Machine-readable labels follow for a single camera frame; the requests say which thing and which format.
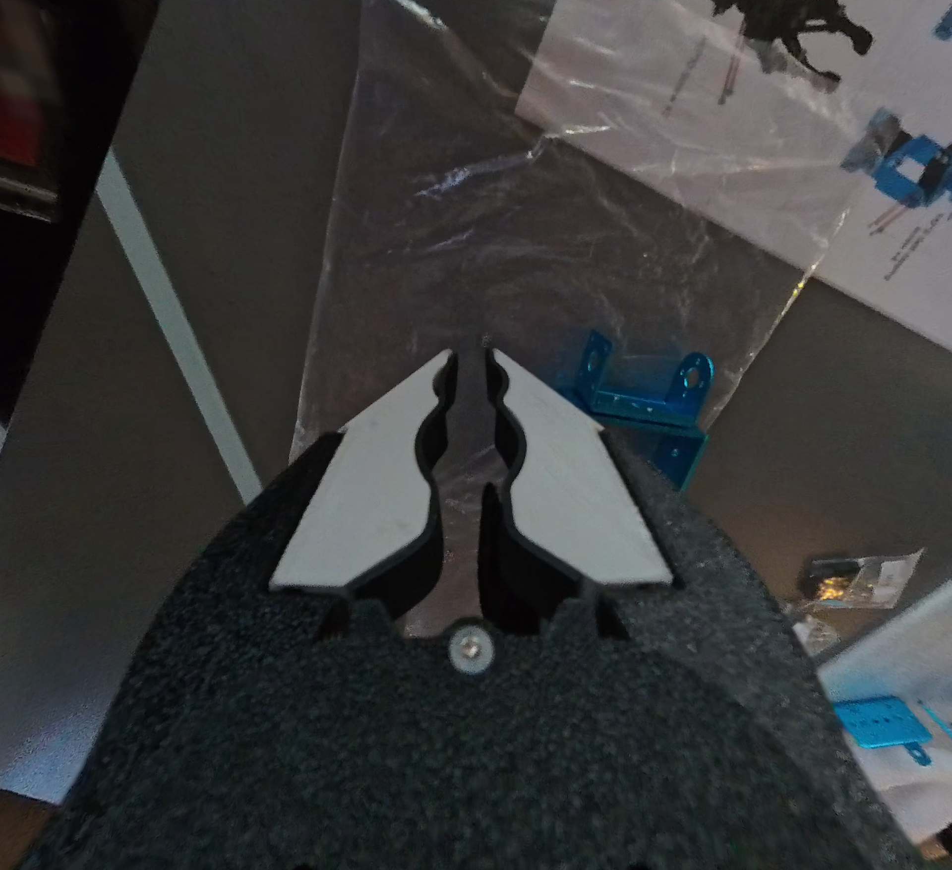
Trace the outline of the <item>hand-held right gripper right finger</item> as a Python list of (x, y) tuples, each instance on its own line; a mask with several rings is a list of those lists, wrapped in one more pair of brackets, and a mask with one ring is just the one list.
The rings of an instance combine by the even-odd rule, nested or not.
[(485, 355), (494, 445), (506, 468), (482, 494), (478, 588), (484, 618), (538, 636), (566, 602), (669, 591), (676, 574), (587, 413), (497, 348)]

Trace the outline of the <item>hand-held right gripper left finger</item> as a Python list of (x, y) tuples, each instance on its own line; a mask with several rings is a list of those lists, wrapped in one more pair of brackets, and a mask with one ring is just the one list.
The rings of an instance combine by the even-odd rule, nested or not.
[(269, 591), (375, 600), (398, 619), (434, 589), (444, 560), (434, 467), (457, 367), (441, 351), (321, 439), (327, 466)]

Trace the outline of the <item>small blue flanged metal bracket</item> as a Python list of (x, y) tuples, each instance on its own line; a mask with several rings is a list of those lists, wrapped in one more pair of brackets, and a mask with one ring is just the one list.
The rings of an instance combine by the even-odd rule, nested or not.
[(715, 365), (701, 352), (688, 354), (659, 395), (612, 386), (605, 381), (613, 342), (591, 330), (571, 393), (592, 416), (689, 428), (696, 424), (715, 376)]

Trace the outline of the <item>pile of small screw bags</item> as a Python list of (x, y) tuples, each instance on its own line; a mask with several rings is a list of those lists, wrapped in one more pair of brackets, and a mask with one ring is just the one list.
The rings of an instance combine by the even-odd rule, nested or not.
[(839, 643), (839, 633), (823, 613), (895, 609), (925, 551), (920, 546), (908, 552), (806, 561), (796, 580), (797, 598), (782, 607), (806, 655), (815, 659)]

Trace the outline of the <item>clear plastic bag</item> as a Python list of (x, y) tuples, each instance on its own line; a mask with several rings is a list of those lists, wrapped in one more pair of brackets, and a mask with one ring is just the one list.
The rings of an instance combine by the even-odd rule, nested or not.
[(709, 3), (362, 0), (292, 458), (451, 348), (460, 508), (481, 349), (561, 386), (590, 328), (623, 378), (707, 353), (717, 417), (839, 234), (851, 113)]

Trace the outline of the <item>white paper under plate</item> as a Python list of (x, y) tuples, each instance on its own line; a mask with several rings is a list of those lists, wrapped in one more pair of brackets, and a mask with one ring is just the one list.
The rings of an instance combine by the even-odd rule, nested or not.
[(905, 743), (847, 743), (880, 800), (914, 844), (936, 838), (951, 819), (951, 583), (822, 664), (818, 677), (834, 705), (895, 698), (918, 725)]

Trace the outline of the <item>blue perforated metal plate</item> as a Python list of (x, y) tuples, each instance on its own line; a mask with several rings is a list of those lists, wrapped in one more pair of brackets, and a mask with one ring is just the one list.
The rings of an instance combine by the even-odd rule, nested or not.
[(930, 767), (925, 745), (932, 735), (899, 697), (837, 701), (833, 709), (844, 730), (863, 749), (901, 747), (918, 765)]

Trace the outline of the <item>white printed instruction sheet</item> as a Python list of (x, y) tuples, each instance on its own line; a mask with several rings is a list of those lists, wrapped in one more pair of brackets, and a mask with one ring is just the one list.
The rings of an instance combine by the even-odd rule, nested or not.
[(517, 114), (950, 349), (950, 0), (556, 0)]

